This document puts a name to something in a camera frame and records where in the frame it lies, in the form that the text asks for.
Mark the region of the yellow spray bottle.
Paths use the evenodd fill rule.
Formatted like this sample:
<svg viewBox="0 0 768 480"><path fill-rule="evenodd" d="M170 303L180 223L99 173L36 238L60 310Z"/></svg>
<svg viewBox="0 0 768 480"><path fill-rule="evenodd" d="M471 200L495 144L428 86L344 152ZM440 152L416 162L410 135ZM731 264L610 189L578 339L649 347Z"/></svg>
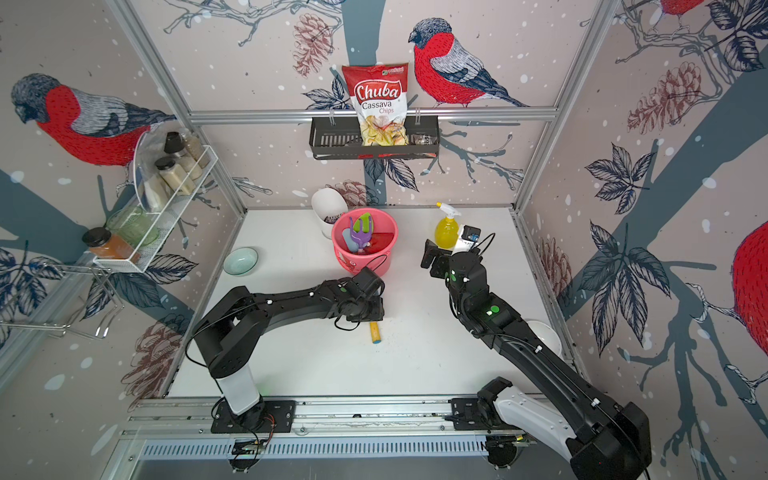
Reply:
<svg viewBox="0 0 768 480"><path fill-rule="evenodd" d="M437 202L436 206L444 214L444 217L435 228L435 243L441 249L452 250L459 238L460 225L456 218L461 216L461 213L444 202Z"/></svg>

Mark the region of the purple toy fork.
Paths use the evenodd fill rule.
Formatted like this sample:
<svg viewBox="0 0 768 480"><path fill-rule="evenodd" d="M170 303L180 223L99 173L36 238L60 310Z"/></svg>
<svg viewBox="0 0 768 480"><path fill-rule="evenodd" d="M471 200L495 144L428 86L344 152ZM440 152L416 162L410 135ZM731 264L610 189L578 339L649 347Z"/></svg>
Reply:
<svg viewBox="0 0 768 480"><path fill-rule="evenodd" d="M356 219L350 220L350 238L355 244L355 250L361 251L367 248L374 233L374 222L370 213L361 214Z"/></svg>

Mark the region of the light blue toy trowel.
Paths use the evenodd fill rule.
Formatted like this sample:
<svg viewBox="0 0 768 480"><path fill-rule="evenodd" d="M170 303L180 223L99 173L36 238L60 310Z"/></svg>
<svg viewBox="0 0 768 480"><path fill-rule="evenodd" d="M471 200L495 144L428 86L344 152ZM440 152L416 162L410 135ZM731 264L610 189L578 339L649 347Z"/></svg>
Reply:
<svg viewBox="0 0 768 480"><path fill-rule="evenodd" d="M344 240L347 251L351 254L357 254L360 247L359 244L353 239L352 230L350 228L345 228L342 231L342 238Z"/></svg>

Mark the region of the green toy spade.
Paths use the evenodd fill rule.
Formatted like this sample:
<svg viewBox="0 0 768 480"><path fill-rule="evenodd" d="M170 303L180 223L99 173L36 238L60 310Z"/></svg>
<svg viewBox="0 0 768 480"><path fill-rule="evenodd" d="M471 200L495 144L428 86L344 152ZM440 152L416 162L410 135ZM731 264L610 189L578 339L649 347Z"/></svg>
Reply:
<svg viewBox="0 0 768 480"><path fill-rule="evenodd" d="M369 220L366 214L359 216L352 224L351 229L357 234L367 234L369 232Z"/></svg>

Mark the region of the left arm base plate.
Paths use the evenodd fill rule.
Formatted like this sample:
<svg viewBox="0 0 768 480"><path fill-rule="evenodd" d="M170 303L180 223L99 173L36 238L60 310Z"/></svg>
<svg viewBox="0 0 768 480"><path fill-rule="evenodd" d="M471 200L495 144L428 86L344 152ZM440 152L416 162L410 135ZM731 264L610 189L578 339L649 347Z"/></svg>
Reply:
<svg viewBox="0 0 768 480"><path fill-rule="evenodd" d="M295 417L294 400L260 400L253 408L235 415L228 402L221 398L212 410L213 434L289 433Z"/></svg>

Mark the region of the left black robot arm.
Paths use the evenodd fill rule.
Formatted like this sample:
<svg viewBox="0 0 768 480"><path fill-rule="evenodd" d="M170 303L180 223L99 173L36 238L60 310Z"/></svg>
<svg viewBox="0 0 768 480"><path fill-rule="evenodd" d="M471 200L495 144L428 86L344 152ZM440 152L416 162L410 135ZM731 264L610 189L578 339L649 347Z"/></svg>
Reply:
<svg viewBox="0 0 768 480"><path fill-rule="evenodd" d="M383 279L368 267L353 277L285 293L257 294L235 287L203 317L191 342L229 411L250 415L261 409L262 395L248 362L263 335L305 320L345 319L355 326L379 322L384 290Z"/></svg>

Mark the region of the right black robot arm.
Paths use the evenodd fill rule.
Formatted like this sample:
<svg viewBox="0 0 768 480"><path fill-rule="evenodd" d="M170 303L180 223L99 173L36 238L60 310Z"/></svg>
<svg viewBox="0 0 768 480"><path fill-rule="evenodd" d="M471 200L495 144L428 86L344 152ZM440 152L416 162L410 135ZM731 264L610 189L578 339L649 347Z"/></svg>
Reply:
<svg viewBox="0 0 768 480"><path fill-rule="evenodd" d="M477 394L492 425L518 427L569 462L579 479L640 479L652 461L647 415L619 405L578 375L493 293L478 249L453 253L425 243L421 266L444 280L454 317L476 339L510 361L547 398L529 398L497 377Z"/></svg>

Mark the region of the blue toy rake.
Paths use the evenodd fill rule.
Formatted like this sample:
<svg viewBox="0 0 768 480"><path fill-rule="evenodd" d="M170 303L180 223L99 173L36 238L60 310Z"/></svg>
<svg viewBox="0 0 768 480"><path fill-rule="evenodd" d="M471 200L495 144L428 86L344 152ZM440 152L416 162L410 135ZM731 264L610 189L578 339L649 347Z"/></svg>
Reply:
<svg viewBox="0 0 768 480"><path fill-rule="evenodd" d="M369 323L369 331L370 331L370 337L373 344L380 344L382 341L382 336L380 332L380 327L378 322L370 322Z"/></svg>

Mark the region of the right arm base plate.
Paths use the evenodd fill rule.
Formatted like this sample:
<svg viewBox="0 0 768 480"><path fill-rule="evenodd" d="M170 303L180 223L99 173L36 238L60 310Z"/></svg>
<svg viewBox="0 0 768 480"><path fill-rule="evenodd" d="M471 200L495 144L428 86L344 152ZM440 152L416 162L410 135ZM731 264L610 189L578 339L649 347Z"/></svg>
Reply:
<svg viewBox="0 0 768 480"><path fill-rule="evenodd" d="M456 431L523 432L521 427L503 422L490 404L478 397L455 397L450 400L450 406L444 419Z"/></svg>

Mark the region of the red toy shovel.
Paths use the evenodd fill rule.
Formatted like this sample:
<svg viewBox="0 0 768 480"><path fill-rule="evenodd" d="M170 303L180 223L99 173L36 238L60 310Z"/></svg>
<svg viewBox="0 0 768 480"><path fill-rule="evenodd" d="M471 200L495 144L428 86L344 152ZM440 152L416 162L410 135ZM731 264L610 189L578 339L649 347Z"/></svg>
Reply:
<svg viewBox="0 0 768 480"><path fill-rule="evenodd" d="M393 233L373 233L368 245L365 248L366 254L376 254L386 250L394 240Z"/></svg>

